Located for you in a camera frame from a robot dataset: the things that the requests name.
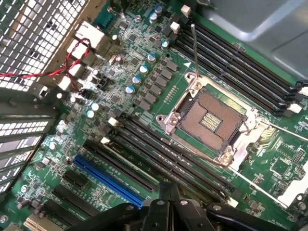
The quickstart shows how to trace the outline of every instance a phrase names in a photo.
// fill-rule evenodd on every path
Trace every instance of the gray metal panel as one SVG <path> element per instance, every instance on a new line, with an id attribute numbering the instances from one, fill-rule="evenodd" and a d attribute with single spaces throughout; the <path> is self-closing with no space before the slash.
<path id="1" fill-rule="evenodd" d="M 308 0 L 212 0 L 203 14 L 298 78 L 308 79 Z"/>

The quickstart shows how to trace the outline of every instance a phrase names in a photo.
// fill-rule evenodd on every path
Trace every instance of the metal rod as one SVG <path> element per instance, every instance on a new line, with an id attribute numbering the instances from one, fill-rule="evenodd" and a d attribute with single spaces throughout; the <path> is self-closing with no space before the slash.
<path id="1" fill-rule="evenodd" d="M 281 131 L 284 131 L 284 132 L 286 132 L 286 133 L 289 133 L 289 134 L 291 134 L 291 135 L 293 135 L 293 136 L 295 136 L 295 137 L 300 138 L 301 140 L 308 141 L 308 138 L 305 138 L 305 137 L 303 137 L 303 136 L 297 135 L 297 134 L 294 133 L 294 132 L 288 131 L 287 129 L 284 129 L 284 128 L 281 128 L 281 127 L 279 127 L 279 126 L 277 126 L 277 125 L 274 125 L 274 124 L 272 124 L 271 122 L 269 122 L 268 120 L 264 120 L 264 119 L 263 119 L 263 120 L 262 120 L 262 123 L 267 124 L 267 125 L 270 125 L 270 126 L 272 126 L 272 127 L 274 127 L 274 128 L 277 128 L 277 129 L 279 129 L 279 130 L 281 130 Z"/>
<path id="2" fill-rule="evenodd" d="M 197 33 L 195 24 L 191 25 L 193 35 L 193 53 L 194 53 L 194 64 L 196 68 L 196 77 L 199 77 L 199 65 L 198 65 L 198 51 L 197 51 Z"/>

